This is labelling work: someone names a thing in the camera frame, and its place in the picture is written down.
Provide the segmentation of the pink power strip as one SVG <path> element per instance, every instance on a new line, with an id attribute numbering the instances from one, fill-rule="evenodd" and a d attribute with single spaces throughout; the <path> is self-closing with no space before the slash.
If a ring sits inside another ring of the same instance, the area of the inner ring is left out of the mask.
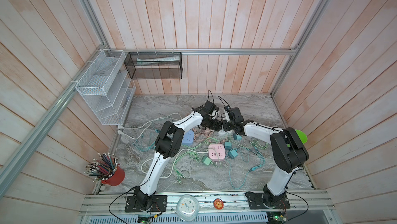
<path id="1" fill-rule="evenodd" d="M 208 157 L 212 161 L 224 161 L 226 156 L 223 144 L 210 144 L 208 146 Z"/>

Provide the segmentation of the teal USB charger plug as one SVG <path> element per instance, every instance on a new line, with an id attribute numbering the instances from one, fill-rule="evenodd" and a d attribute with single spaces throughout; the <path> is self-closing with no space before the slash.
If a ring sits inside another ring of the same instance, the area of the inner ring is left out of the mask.
<path id="1" fill-rule="evenodd" d="M 226 150 L 231 150 L 232 149 L 232 143 L 231 142 L 224 142 L 224 147 Z"/>

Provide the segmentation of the green USB charger plug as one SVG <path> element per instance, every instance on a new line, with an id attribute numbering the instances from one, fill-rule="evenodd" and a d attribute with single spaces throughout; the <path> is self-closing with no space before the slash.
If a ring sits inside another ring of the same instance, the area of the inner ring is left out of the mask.
<path id="1" fill-rule="evenodd" d="M 209 157 L 204 156 L 203 159 L 202 159 L 202 163 L 205 166 L 209 166 L 209 165 L 211 165 L 213 163 L 213 161 Z"/>

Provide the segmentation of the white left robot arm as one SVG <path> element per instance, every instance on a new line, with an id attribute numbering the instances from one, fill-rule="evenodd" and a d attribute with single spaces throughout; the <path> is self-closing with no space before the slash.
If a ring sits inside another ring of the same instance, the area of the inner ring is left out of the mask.
<path id="1" fill-rule="evenodd" d="M 221 130 L 222 122 L 218 120 L 218 111 L 219 107 L 208 100 L 202 106 L 193 108 L 186 117 L 174 122 L 168 120 L 163 124 L 155 140 L 155 153 L 149 170 L 142 183 L 129 190 L 133 195 L 126 198 L 127 207 L 136 212 L 152 209 L 161 175 L 171 158 L 179 153 L 185 133 L 197 126 Z"/>

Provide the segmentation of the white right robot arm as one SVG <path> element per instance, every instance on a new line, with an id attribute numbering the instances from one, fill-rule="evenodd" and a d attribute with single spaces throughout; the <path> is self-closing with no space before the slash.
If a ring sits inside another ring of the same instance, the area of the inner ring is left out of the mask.
<path id="1" fill-rule="evenodd" d="M 239 108 L 224 107 L 223 127 L 239 136 L 247 136 L 271 145 L 276 163 L 270 181 L 264 186 L 263 204 L 267 208 L 277 207 L 277 203 L 286 198 L 286 188 L 293 174 L 302 168 L 309 159 L 304 146 L 307 136 L 293 128 L 272 128 L 253 120 L 245 120 Z"/>

